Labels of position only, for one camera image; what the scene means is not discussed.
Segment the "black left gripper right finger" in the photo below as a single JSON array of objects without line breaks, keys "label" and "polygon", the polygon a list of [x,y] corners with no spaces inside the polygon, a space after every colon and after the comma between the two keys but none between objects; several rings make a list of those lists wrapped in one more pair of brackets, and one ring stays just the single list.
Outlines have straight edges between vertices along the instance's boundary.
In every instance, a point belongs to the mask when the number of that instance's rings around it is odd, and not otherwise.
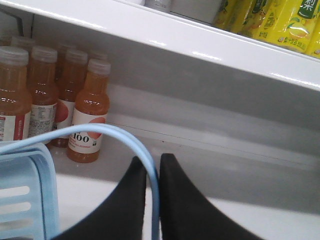
[{"label": "black left gripper right finger", "polygon": [[258,240],[211,204],[172,153],[160,158],[160,222],[164,240]]}]

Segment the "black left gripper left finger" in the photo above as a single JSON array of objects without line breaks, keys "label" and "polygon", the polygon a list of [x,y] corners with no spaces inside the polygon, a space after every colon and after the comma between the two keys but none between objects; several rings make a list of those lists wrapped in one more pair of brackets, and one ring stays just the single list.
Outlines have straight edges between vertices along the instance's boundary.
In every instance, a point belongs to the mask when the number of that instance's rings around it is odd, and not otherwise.
[{"label": "black left gripper left finger", "polygon": [[146,169],[135,156],[112,193],[88,216],[55,240],[141,240]]}]

